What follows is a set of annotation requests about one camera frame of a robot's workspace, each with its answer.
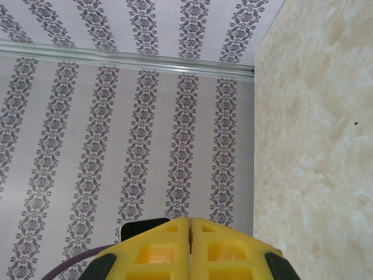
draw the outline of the ceiling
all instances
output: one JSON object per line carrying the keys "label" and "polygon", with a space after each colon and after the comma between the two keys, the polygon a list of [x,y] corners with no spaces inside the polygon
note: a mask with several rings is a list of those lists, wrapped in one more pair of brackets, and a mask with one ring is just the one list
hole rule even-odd
{"label": "ceiling", "polygon": [[254,65],[284,0],[1,0],[0,40]]}

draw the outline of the decorative pattern stripe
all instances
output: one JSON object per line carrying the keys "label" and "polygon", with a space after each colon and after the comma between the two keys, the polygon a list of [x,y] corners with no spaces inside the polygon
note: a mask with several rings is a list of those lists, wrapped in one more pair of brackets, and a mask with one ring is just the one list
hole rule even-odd
{"label": "decorative pattern stripe", "polygon": [[189,207],[188,199],[191,186],[191,168],[193,159],[193,141],[194,141],[194,126],[195,123],[195,107],[197,105],[197,89],[198,77],[193,75],[180,75],[177,83],[178,97],[176,98],[177,112],[174,116],[174,133],[173,143],[171,147],[170,162],[171,169],[168,172],[170,181],[167,183],[170,189],[167,191],[166,197],[168,201],[166,206],[168,209],[165,214],[170,219],[175,219],[182,216],[188,216],[187,208]]}
{"label": "decorative pattern stripe", "polygon": [[8,97],[4,100],[5,108],[1,110],[0,116],[0,193],[4,191],[2,184],[6,181],[7,166],[12,161],[12,152],[15,150],[14,144],[17,142],[19,127],[22,124],[21,115],[27,105],[29,97],[28,91],[32,87],[32,74],[36,71],[37,60],[30,58],[18,58],[15,65],[10,90],[6,93]]}
{"label": "decorative pattern stripe", "polygon": [[156,8],[151,0],[126,0],[127,7],[132,9],[131,24],[134,26],[135,40],[138,53],[159,54],[158,37],[156,36],[156,15],[152,13]]}
{"label": "decorative pattern stripe", "polygon": [[226,44],[223,46],[219,61],[240,63],[242,53],[246,50],[248,39],[252,36],[252,31],[256,29],[255,23],[261,19],[260,12],[265,9],[264,4],[269,3],[269,0],[241,0],[242,5],[238,4],[236,8],[239,10],[233,13],[232,19],[234,22],[230,24],[232,29],[227,33],[228,38],[225,39]]}
{"label": "decorative pattern stripe", "polygon": [[99,0],[74,0],[78,3],[78,10],[82,11],[80,16],[86,22],[88,33],[92,36],[95,46],[99,50],[117,51],[112,39],[108,21],[104,16],[104,9],[99,8],[101,2]]}
{"label": "decorative pattern stripe", "polygon": [[34,277],[36,255],[43,239],[44,219],[50,204],[48,197],[52,195],[52,178],[56,175],[54,169],[58,166],[59,149],[62,146],[67,112],[70,110],[79,67],[74,63],[59,63],[58,66],[51,102],[45,115],[47,120],[44,121],[44,130],[38,144],[40,149],[36,152],[35,169],[32,170],[29,182],[31,189],[27,191],[29,197],[25,199],[25,210],[18,227],[20,232],[16,235],[18,241],[14,244],[14,256],[10,259],[13,264],[8,268],[7,276],[11,280],[29,280]]}
{"label": "decorative pattern stripe", "polygon": [[[141,71],[138,78],[138,91],[135,96],[135,110],[132,112],[133,120],[130,130],[130,146],[127,148],[126,158],[128,162],[125,167],[125,177],[122,186],[122,197],[120,199],[121,206],[119,207],[118,214],[120,218],[117,220],[119,227],[124,222],[136,221],[142,216],[142,204],[144,200],[142,197],[145,195],[145,187],[147,175],[146,165],[149,163],[147,157],[150,153],[150,139],[152,131],[150,128],[153,126],[152,119],[154,119],[154,109],[156,102],[156,93],[158,86],[159,73],[153,71]],[[115,233],[119,237],[119,227]]]}
{"label": "decorative pattern stripe", "polygon": [[179,40],[181,45],[179,57],[199,59],[202,33],[205,32],[205,17],[209,11],[205,5],[210,4],[210,0],[181,1],[185,2],[185,5],[181,6],[180,11],[183,14],[183,17],[180,18],[183,24],[180,25],[182,39]]}
{"label": "decorative pattern stripe", "polygon": [[212,213],[210,220],[230,226],[233,222],[233,190],[234,182],[233,164],[234,164],[234,146],[235,146],[235,111],[236,111],[236,93],[234,80],[218,79],[216,96],[217,102],[215,108],[215,136],[213,150],[213,185],[211,187],[211,206]]}
{"label": "decorative pattern stripe", "polygon": [[24,3],[30,5],[29,10],[33,15],[37,16],[37,21],[41,23],[41,27],[52,38],[53,44],[57,46],[75,47],[75,43],[68,36],[66,28],[62,26],[62,22],[57,20],[56,11],[52,10],[52,4],[45,0],[23,0]]}
{"label": "decorative pattern stripe", "polygon": [[[75,202],[71,210],[71,223],[68,225],[68,237],[65,239],[68,245],[64,247],[63,255],[68,260],[73,256],[87,251],[90,243],[94,221],[93,214],[96,211],[98,192],[100,191],[100,173],[104,167],[104,152],[106,151],[107,136],[109,133],[110,115],[114,104],[115,85],[118,80],[118,68],[100,67],[97,75],[97,84],[94,91],[94,104],[90,110],[91,122],[87,126],[87,141],[83,145],[84,153],[80,163],[81,173],[78,174],[78,182],[74,194]],[[83,273],[86,262],[76,264],[60,274],[60,279],[78,279]]]}
{"label": "decorative pattern stripe", "polygon": [[0,26],[2,31],[7,33],[12,41],[32,43],[33,41],[27,36],[27,33],[21,31],[21,26],[13,20],[14,17],[7,15],[7,11],[3,5],[0,5]]}

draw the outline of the beige textured surface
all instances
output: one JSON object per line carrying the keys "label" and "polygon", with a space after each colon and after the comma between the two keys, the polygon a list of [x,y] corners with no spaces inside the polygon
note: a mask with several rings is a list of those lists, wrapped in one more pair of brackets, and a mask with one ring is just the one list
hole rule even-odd
{"label": "beige textured surface", "polygon": [[256,56],[254,236],[302,280],[373,277],[372,17],[287,0]]}

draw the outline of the wall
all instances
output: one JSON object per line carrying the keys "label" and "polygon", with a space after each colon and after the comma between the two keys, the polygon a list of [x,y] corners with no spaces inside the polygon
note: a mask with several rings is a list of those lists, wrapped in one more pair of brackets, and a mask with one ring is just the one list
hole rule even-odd
{"label": "wall", "polygon": [[0,39],[254,64],[284,0],[3,0]]}
{"label": "wall", "polygon": [[372,15],[287,0],[256,55],[254,236],[304,280],[373,275]]}
{"label": "wall", "polygon": [[0,279],[39,280],[138,219],[252,233],[252,82],[0,58]]}

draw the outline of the yellow object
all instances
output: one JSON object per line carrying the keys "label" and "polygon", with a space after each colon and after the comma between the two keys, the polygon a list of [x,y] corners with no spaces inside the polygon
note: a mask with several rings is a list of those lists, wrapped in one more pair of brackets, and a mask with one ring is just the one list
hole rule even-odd
{"label": "yellow object", "polygon": [[171,220],[97,257],[109,253],[117,259],[105,280],[273,280],[265,254],[283,257],[264,242],[201,218]]}

